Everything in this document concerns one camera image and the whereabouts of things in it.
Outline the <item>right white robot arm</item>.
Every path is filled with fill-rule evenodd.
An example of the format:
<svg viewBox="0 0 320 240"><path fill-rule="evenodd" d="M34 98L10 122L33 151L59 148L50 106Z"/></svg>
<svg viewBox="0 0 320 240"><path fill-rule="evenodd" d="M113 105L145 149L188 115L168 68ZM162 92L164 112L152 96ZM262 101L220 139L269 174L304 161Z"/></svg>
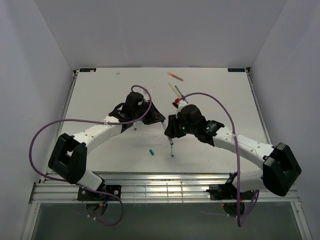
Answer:
<svg viewBox="0 0 320 240"><path fill-rule="evenodd" d="M243 135L234 135L224 124L207 120L193 104L169 115L164 134L172 139L193 135L204 144L239 153L240 157L258 167L258 170L251 172L232 173L225 184L215 187L212 192L220 199L237 199L243 193L257 190L268 190L284 197L302 172L287 144L266 144Z"/></svg>

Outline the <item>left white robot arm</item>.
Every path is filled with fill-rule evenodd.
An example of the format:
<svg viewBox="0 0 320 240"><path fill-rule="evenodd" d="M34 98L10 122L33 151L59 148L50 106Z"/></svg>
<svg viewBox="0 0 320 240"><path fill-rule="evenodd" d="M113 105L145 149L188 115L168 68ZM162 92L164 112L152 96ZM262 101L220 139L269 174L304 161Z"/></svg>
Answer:
<svg viewBox="0 0 320 240"><path fill-rule="evenodd" d="M100 200L106 195L104 180L87 169L87 156L96 147L141 121L144 125L163 122L166 118L154 104L138 92L130 92L124 103L118 104L102 121L82 132L61 134L53 148L48 167L70 184L88 188L88 193Z"/></svg>

